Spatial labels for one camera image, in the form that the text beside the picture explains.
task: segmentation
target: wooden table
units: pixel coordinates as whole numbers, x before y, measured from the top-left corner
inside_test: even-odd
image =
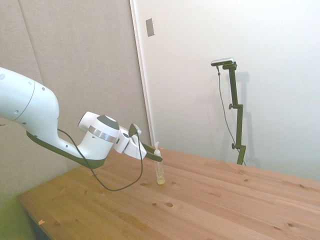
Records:
[[[162,150],[165,184],[152,160],[119,192],[83,166],[18,197],[57,240],[320,240],[320,182]],[[140,161],[109,153],[97,176],[120,188]]]

